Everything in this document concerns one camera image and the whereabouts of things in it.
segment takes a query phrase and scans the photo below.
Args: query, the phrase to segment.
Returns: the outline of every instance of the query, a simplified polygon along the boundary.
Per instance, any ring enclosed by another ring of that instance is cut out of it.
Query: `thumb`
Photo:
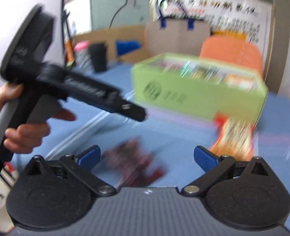
[[[6,101],[18,98],[23,92],[23,85],[7,83],[0,88],[0,112]]]

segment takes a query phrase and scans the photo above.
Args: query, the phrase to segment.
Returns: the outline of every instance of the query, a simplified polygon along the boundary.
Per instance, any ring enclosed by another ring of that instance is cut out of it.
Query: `human hand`
[[[6,101],[18,98],[23,92],[23,85],[5,84],[0,88],[0,111]],[[62,109],[53,118],[74,121],[75,115]],[[17,129],[8,128],[5,131],[6,140],[4,146],[17,154],[29,154],[34,147],[40,146],[42,138],[50,134],[50,127],[47,123],[22,124]]]

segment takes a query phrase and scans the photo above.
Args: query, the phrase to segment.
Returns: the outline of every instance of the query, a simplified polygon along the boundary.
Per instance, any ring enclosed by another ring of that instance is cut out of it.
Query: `snack package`
[[[145,187],[165,175],[162,165],[153,165],[153,153],[142,153],[140,139],[133,138],[107,150],[102,158],[106,164],[122,174],[117,187]]]
[[[215,121],[219,124],[218,139],[210,151],[217,156],[228,154],[237,161],[249,161],[253,157],[253,126],[221,115],[217,115]]]

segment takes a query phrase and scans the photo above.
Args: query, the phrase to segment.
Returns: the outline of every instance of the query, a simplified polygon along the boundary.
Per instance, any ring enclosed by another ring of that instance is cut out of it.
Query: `green box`
[[[256,90],[242,90],[205,79],[183,78],[180,74],[155,66],[157,61],[191,61],[222,71],[233,71],[252,77]],[[212,120],[217,113],[256,124],[262,112],[268,89],[253,70],[196,56],[164,53],[137,63],[132,68],[135,101],[176,112]]]

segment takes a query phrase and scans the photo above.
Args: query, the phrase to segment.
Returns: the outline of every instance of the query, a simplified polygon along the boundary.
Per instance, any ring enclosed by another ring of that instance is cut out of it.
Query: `gray handle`
[[[17,110],[20,109],[20,101],[21,98],[6,102],[0,112],[0,160],[2,161],[10,161],[12,159],[13,153],[3,146],[4,134],[13,116],[15,116]],[[26,123],[44,123],[60,110],[61,105],[56,98],[46,94],[42,95],[31,111]]]

